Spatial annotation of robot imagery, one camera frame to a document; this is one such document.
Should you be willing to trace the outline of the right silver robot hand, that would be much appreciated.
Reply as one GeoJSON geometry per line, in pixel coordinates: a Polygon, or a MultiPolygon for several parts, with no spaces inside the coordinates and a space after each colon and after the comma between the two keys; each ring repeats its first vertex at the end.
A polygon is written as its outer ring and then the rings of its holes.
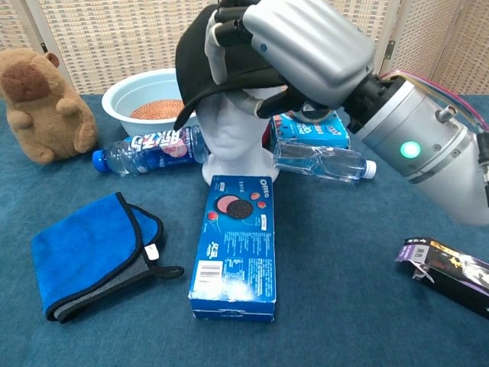
{"type": "Polygon", "coordinates": [[[225,50],[247,44],[287,89],[267,99],[228,92],[241,111],[268,118],[309,103],[336,109],[378,83],[373,41],[326,1],[238,1],[218,7],[206,25],[204,52],[213,81],[228,79],[225,50]]]}

